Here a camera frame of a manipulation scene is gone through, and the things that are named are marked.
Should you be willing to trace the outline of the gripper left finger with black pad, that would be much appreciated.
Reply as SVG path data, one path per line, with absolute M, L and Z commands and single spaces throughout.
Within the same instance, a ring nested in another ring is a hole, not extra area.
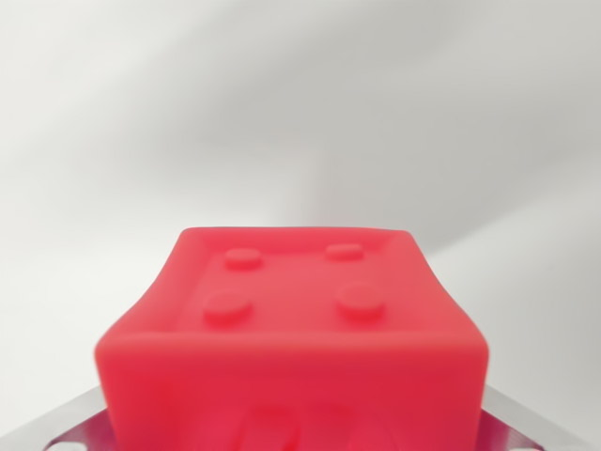
M 68 443 L 74 450 L 117 450 L 116 438 L 99 387 L 12 432 L 13 450 L 49 450 Z

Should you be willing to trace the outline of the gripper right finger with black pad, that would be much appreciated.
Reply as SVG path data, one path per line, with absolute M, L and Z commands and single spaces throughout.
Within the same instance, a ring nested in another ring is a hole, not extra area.
M 476 450 L 587 450 L 577 435 L 487 386 Z

